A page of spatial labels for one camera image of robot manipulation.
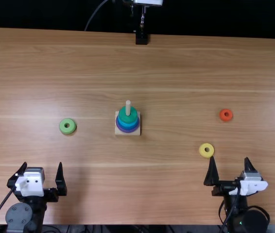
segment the table surface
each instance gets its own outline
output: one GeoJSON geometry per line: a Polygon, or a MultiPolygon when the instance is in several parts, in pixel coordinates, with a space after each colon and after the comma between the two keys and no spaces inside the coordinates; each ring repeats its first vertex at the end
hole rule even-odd
{"type": "Polygon", "coordinates": [[[152,35],[136,46],[133,34],[0,29],[0,202],[24,161],[44,167],[45,187],[61,161],[68,195],[45,224],[219,224],[204,142],[221,179],[250,158],[269,186],[248,202],[275,224],[274,39],[152,35]],[[141,136],[114,135],[126,100],[141,136]],[[68,117],[71,136],[59,131],[68,117]]]}

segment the orange ring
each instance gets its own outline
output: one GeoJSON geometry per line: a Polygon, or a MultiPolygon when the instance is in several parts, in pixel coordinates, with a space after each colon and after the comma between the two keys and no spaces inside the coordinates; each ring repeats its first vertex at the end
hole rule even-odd
{"type": "Polygon", "coordinates": [[[233,118],[233,112],[229,109],[223,109],[220,111],[220,119],[223,121],[230,121],[233,118]]]}

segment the yellow ring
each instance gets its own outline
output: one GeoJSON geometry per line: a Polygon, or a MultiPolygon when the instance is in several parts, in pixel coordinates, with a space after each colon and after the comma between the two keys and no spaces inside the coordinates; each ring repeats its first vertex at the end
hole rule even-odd
{"type": "Polygon", "coordinates": [[[201,144],[199,147],[199,153],[205,158],[210,158],[214,154],[214,147],[209,143],[201,144]]]}

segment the wooden base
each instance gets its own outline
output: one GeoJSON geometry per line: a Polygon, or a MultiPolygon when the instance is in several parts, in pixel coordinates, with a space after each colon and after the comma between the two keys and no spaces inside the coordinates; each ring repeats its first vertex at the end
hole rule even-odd
{"type": "Polygon", "coordinates": [[[139,122],[139,126],[137,128],[137,130],[133,131],[132,133],[124,133],[123,131],[121,131],[120,129],[118,129],[117,125],[116,125],[116,118],[118,116],[119,111],[115,112],[115,135],[123,135],[123,136],[140,136],[141,130],[141,117],[140,117],[140,112],[137,112],[137,116],[140,120],[139,122]]]}

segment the black background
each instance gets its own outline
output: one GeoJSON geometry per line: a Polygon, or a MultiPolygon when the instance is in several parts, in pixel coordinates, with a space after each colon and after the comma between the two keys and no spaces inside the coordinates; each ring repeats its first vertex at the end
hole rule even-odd
{"type": "MultiPolygon", "coordinates": [[[[0,27],[82,31],[102,0],[0,0],[0,27]]],[[[109,0],[88,31],[133,32],[130,8],[109,0]]],[[[149,33],[275,38],[275,0],[164,0],[149,33]]]]}

